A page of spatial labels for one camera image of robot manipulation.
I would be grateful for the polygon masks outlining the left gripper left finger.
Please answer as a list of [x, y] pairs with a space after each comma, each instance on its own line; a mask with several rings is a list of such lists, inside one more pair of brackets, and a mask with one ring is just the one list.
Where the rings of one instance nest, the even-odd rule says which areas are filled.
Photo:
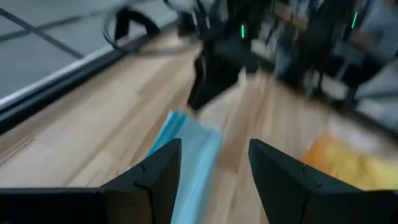
[[173, 139], [100, 187], [0, 189], [0, 224], [170, 224], [181, 156]]

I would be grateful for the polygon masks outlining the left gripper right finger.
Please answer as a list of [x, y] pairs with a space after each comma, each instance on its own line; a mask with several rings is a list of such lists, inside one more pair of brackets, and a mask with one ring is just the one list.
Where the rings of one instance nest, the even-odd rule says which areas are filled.
[[361, 190], [259, 139], [248, 156], [269, 224], [398, 224], [398, 190]]

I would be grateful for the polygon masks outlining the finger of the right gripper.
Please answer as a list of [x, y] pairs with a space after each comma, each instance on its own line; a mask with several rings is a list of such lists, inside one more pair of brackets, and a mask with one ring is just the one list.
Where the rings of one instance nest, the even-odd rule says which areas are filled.
[[204, 55], [199, 55], [194, 61], [195, 79], [187, 100], [187, 105], [193, 111], [200, 111], [213, 98], [211, 82], [215, 79], [215, 66]]
[[221, 95], [226, 90], [237, 84], [239, 73], [245, 66], [229, 62], [218, 62], [216, 64], [216, 86], [217, 95]]

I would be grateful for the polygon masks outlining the orange translucent plastic bin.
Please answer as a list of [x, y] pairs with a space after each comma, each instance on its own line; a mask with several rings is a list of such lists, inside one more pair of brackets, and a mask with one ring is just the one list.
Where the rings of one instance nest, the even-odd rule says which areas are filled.
[[[325, 135], [325, 136], [321, 136], [315, 140], [315, 142], [312, 144], [311, 148], [301, 158], [301, 161], [304, 164], [310, 165], [310, 166], [328, 174], [327, 173], [328, 164], [327, 164], [325, 156], [326, 156], [327, 151], [333, 147], [349, 148], [349, 149], [359, 152], [353, 145], [351, 145], [347, 142], [344, 142], [342, 140], [339, 140], [333, 136]], [[359, 152], [359, 153], [364, 154], [366, 156], [371, 156], [369, 154], [365, 154], [362, 152]], [[387, 161], [388, 163], [398, 167], [398, 164], [393, 164], [384, 158], [377, 157], [377, 156], [371, 156], [371, 157], [376, 157], [378, 159], [382, 159], [382, 160]]]

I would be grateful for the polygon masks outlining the large yellow microfiber towel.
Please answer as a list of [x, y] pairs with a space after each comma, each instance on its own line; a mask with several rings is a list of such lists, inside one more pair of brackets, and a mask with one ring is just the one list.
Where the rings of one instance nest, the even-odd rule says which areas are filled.
[[398, 190], [398, 167], [349, 148], [326, 153], [327, 173], [361, 190]]

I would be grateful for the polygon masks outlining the blue microfiber towel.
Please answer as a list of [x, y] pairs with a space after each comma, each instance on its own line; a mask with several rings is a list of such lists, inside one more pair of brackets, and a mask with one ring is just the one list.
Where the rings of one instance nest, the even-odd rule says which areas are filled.
[[170, 224], [202, 224], [223, 135], [181, 111], [170, 111], [148, 155], [182, 140], [180, 182]]

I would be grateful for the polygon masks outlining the grey office chair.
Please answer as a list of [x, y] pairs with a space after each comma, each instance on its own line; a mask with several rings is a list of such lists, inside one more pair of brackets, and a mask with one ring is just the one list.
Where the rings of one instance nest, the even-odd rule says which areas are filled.
[[366, 53], [358, 45], [351, 42], [337, 41], [332, 47], [326, 59], [319, 68], [317, 90], [324, 93], [323, 84], [346, 85], [348, 88], [356, 88], [357, 81], [349, 81], [354, 72], [360, 70], [366, 59]]

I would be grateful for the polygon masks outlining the person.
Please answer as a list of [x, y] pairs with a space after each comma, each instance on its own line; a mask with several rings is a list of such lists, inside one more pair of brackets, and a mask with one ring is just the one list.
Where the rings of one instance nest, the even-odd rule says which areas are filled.
[[375, 61], [393, 62], [398, 52], [398, 0], [372, 0], [351, 40]]

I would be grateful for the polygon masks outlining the black aluminium table frame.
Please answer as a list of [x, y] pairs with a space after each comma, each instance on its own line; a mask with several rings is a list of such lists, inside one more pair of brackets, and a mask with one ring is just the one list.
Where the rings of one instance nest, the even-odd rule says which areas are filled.
[[126, 55], [119, 50], [109, 50], [92, 59], [79, 60], [66, 67], [64, 71], [58, 71], [38, 87], [18, 95], [8, 102], [0, 103], [0, 136], [84, 84], [99, 72], [120, 61]]

